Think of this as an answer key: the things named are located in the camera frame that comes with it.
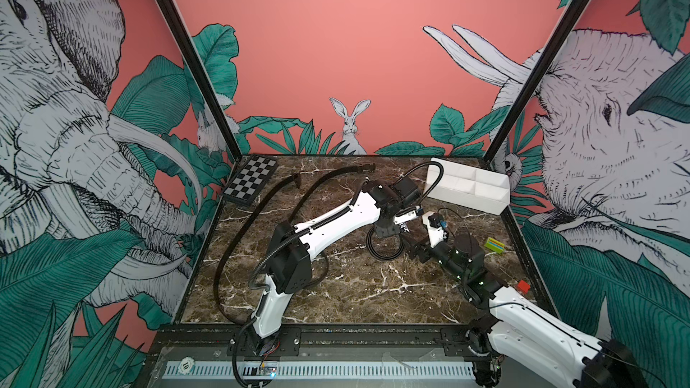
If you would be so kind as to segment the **green yellow block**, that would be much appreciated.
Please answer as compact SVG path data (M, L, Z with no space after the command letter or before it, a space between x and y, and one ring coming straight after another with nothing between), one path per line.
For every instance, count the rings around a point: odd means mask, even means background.
M505 244L502 242L492 238L488 237L484 243L484 247L488 249L489 251L492 251L493 253L498 253L498 254L503 254L506 250Z

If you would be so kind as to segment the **black frame post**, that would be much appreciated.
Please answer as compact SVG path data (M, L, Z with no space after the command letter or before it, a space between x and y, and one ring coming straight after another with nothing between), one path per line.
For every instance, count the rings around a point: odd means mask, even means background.
M190 37L189 31L187 30L176 3L174 3L174 0L156 0L156 3L165 18L165 22L172 37L174 37L179 50L181 50L185 65L192 74L192 80L196 86L198 86L206 106L210 108L210 112L230 152L230 159L235 162L241 161L243 158L242 151L228 126L226 114L220 108L218 103L219 100L217 100L210 77L201 61L201 57L197 52L192 37Z
M578 20L580 20L580 16L582 16L589 2L590 0L570 0L568 5L565 7L564 13L559 20L559 23L556 25L553 34L549 38L548 43L546 43L546 46L544 46L541 56L539 59L537 59L537 62L535 63L535 66L528 79L526 82L524 82L517 99L510 107L510 110L503 124L501 124L496 137L492 140L489 149L484 153L484 166L489 166L499 153L502 143L507 139L511 129L517 122L522 111L535 94L535 91L546 75L549 66L551 66L553 61L559 55L564 43L573 30L575 24L578 23Z

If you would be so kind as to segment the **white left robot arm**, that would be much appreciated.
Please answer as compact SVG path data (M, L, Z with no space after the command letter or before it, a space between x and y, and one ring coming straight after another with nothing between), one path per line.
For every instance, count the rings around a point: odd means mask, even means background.
M242 328L246 348L257 357L273 348L292 296L312 278L316 256L363 226L379 238L400 234L403 224L422 215L425 197L408 177L392 184L365 180L349 200L320 217L276 226L266 256L249 278L249 289L262 295Z

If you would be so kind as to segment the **black frame post left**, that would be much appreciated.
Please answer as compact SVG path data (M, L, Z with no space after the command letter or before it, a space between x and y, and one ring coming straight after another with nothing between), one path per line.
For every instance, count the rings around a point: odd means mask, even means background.
M192 80L196 86L198 86L206 106L210 108L210 112L230 152L230 159L235 162L241 161L243 158L242 151L228 126L226 114L220 108L218 103L219 100L217 100L210 77L201 61L201 57L197 52L192 37L190 37L189 31L187 30L176 3L174 3L174 0L156 0L156 3L165 18L165 22L172 37L174 37L179 50L181 50L185 65L192 74Z

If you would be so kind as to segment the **white divided storage box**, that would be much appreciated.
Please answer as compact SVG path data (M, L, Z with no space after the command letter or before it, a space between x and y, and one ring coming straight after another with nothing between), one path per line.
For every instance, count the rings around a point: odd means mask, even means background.
M431 161L443 166L444 174L430 199L499 215L510 204L510 181L505 174L449 162Z

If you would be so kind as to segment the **black frame post right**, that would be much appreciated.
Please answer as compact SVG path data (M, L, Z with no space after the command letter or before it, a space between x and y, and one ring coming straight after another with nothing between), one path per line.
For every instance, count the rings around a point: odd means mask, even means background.
M535 66L528 79L526 82L524 82L517 99L510 107L510 110L503 124L501 124L496 137L492 140L489 149L484 153L484 166L489 166L499 153L502 143L507 139L511 129L517 122L522 111L535 94L535 91L546 75L549 66L551 66L553 61L559 55L564 43L573 30L575 24L578 23L578 20L580 20L580 16L582 16L589 2L590 0L570 0L568 5L565 7L564 13L559 20L559 23L556 25L553 34L549 38L548 43L546 43L546 46L544 46L541 56L539 59L537 59L537 62L535 63Z

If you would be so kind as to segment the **red cube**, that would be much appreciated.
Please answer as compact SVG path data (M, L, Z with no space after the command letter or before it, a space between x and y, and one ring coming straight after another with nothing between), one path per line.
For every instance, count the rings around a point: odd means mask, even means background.
M531 286L525 280L521 280L519 283L517 283L517 285L515 285L515 289L517 289L517 291L519 291L521 294L526 295L530 291Z

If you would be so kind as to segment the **black white checkerboard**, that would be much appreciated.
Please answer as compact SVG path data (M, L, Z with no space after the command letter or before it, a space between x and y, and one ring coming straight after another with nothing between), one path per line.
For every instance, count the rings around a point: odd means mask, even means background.
M231 178L223 193L223 199L238 206L251 206L277 168L276 158L251 154Z

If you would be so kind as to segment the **long black belt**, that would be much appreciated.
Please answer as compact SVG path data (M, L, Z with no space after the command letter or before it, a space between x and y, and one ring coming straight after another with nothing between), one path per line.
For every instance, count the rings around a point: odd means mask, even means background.
M217 269L215 270L212 289L213 289L213 299L214 299L214 303L217 307L217 310L219 310L219 312L224 316L224 318L226 320L228 320L230 323L241 324L240 321L237 321L235 318L233 318L232 316L230 316L229 314L226 313L226 311L223 307L223 304L222 304L221 297L220 297L220 282L221 282L221 278L223 276L226 264L228 263L230 256L235 251L238 244L240 244L240 242L242 241L244 236L250 230L253 223L257 220L258 217L260 217L262 211L264 211L264 208L266 208L268 206L268 204L271 202L271 200L281 190L283 190L286 186L290 185L291 183L294 183L294 185L296 185L299 188L301 186L301 181L302 181L302 179L300 178L300 173L295 172L294 174L291 174L290 176L279 181L275 186L273 186L269 190L268 194L263 198L263 200L253 210L250 217L248 217L248 219L246 219L243 226L240 228L238 233L231 240L230 244L228 244L228 246L226 246L226 249L225 249L222 257L220 258L219 263L217 264Z

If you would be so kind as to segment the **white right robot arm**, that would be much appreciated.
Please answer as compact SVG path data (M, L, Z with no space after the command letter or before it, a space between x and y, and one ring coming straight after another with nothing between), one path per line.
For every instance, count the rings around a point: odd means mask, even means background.
M478 357L477 384L499 384L500 359L509 357L555 387L647 386L627 346L585 334L530 302L486 267L485 251L469 232L450 232L440 213L411 210L394 224L404 228L417 218L428 236L413 244L411 255L438 264L480 312L451 342Z

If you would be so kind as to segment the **black belt with metal buckle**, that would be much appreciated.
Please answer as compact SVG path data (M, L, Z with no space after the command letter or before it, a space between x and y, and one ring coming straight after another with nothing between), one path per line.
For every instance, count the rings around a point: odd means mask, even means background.
M418 165L415 165L411 169L409 169L408 171L404 172L399 178L394 180L392 183L385 183L385 184L388 184L388 185L393 184L396 181L398 181L399 179L401 179L402 177L408 177L408 178L412 179L414 182L413 174L415 172L417 172L418 170L425 168L425 167L428 167L429 169L436 168L438 175L437 175L437 178L435 179L435 181L433 181L433 183L431 184L431 186L427 190L421 190L420 187L415 183L418 186L418 188L420 189L420 193L422 194L420 199L418 199L418 203L422 207L422 202L424 201L424 199L426 199L429 196L429 194L431 193L431 191L437 187L437 185L440 183L440 180L443 177L444 169L440 163L433 162L433 161L426 161L426 162L418 163ZM368 194L370 196L371 196L371 185L372 184L368 184L366 186L366 190L368 191ZM374 223L373 223L370 230L368 230L368 234L366 237L366 248L368 249L369 253L375 259L382 260L382 262L388 262L389 260L395 260L395 259L401 257L404 253L404 244L403 244L403 240L401 238L401 235L402 235L402 232L409 232L409 228L406 226L408 222L406 222L405 224L402 225L401 233L399 235L393 235L393 236L387 237L387 238L377 238L377 236L374 233Z

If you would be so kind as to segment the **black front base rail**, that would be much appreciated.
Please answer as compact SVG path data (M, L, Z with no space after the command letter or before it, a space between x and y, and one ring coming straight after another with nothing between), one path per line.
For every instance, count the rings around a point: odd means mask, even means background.
M240 331L239 324L183 323L166 325L156 334L149 350L159 354L164 348L208 348L230 352L231 342ZM308 348L440 348L445 357L478 361L465 343L466 324L313 324L286 323L278 332L278 354L296 357Z

